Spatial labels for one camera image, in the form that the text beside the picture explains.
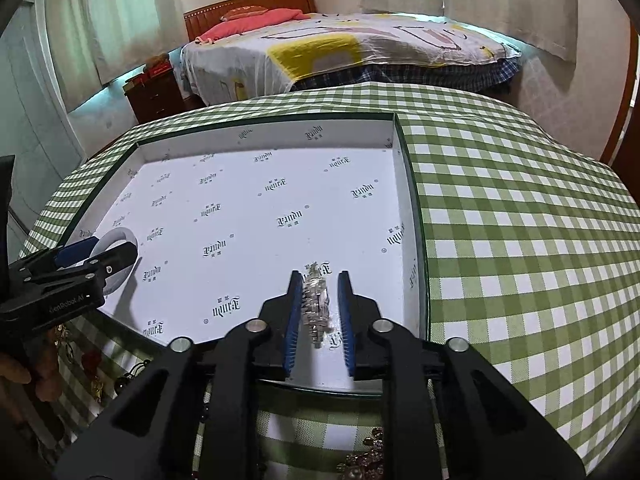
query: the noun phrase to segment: table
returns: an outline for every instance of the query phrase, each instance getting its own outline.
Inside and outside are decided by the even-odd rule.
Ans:
[[[73,172],[24,252],[54,247],[98,182],[138,140],[223,121],[320,112],[394,112],[418,183],[430,339],[463,336],[545,415],[591,470],[640,401],[640,210],[606,165],[572,152],[526,114],[484,96],[364,83],[194,110],[127,132]],[[70,323],[113,379],[159,351],[99,312]],[[55,409],[65,447],[100,412],[60,359]],[[260,386],[258,434],[272,478],[334,478],[380,423],[376,399]]]

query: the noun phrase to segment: white ring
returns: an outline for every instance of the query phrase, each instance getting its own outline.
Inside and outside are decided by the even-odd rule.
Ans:
[[[89,258],[96,256],[97,254],[103,253],[108,250],[114,243],[124,240],[126,242],[131,242],[138,248],[138,240],[136,235],[130,229],[126,227],[116,227],[112,229],[107,234],[105,234],[98,243],[95,245],[94,250],[91,251],[91,255]],[[108,276],[106,279],[106,284],[104,285],[104,295],[111,294],[112,292],[118,290],[124,282],[127,281],[131,273],[131,269],[133,269],[133,265],[131,264],[129,267],[122,269],[116,272],[113,276]]]

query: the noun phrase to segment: wooden nightstand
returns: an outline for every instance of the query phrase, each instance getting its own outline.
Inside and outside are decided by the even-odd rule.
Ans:
[[[135,85],[125,95],[140,124],[186,111],[173,70]]]

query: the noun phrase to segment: wooden headboard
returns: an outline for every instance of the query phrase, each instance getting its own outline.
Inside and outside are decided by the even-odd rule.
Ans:
[[[227,0],[185,13],[184,22],[187,25],[189,41],[195,40],[203,32],[220,23],[220,17],[226,12],[249,5],[268,9],[300,9],[305,14],[316,12],[314,0]]]

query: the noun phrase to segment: gingham fabric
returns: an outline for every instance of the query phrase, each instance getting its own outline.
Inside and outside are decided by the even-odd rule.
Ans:
[[[420,84],[481,92],[510,81],[520,71],[520,58],[500,59],[486,65],[449,65],[427,68],[417,65],[366,64],[305,77],[296,81],[291,92],[332,86],[377,82]]]
[[[605,165],[551,139],[524,113],[466,92],[365,83],[258,98],[143,124],[60,185],[25,249],[56,245],[92,189],[137,140],[260,116],[394,112],[408,143],[426,236],[431,339],[464,336],[591,470],[640,400],[640,210]],[[98,312],[71,323],[113,378],[157,354]],[[69,440],[100,411],[61,360],[56,410]],[[379,423],[375,400],[261,387],[258,432],[273,478],[332,478]]]

